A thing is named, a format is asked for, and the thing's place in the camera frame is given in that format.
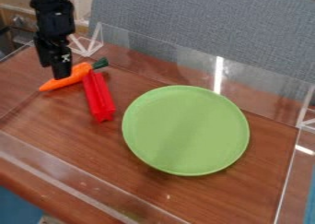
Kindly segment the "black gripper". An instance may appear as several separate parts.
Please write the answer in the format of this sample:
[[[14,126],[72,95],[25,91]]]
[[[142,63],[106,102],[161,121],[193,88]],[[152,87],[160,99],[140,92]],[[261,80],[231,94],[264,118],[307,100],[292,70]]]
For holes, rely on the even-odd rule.
[[[58,80],[70,76],[72,57],[66,45],[68,36],[74,32],[73,5],[70,0],[30,0],[29,6],[36,11],[38,61],[42,67],[52,66],[53,77]]]

